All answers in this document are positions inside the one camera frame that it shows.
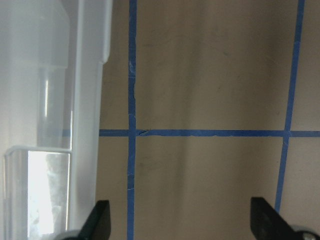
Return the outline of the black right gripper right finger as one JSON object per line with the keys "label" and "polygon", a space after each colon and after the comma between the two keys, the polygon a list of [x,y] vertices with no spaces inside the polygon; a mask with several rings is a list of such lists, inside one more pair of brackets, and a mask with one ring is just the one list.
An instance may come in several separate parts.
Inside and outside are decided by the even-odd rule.
{"label": "black right gripper right finger", "polygon": [[250,200],[250,229],[256,240],[295,239],[295,231],[263,197]]}

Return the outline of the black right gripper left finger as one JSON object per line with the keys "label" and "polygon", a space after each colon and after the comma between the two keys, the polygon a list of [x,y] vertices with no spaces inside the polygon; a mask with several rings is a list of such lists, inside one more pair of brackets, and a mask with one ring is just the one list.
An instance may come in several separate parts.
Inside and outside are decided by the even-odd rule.
{"label": "black right gripper left finger", "polygon": [[110,202],[99,200],[81,228],[79,240],[108,240],[111,235]]}

